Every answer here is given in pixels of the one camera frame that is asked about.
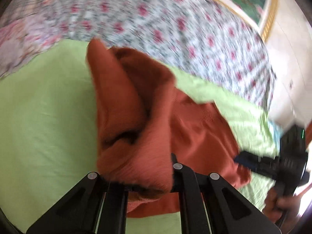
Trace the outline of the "person's right hand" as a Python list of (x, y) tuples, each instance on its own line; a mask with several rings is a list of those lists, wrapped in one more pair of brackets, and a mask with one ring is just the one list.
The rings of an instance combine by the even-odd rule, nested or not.
[(273, 223), (276, 223), (282, 216), (283, 211), (288, 211), (285, 224), (296, 223), (299, 219), (301, 196), (278, 197), (274, 188), (270, 188), (264, 201), (262, 213)]

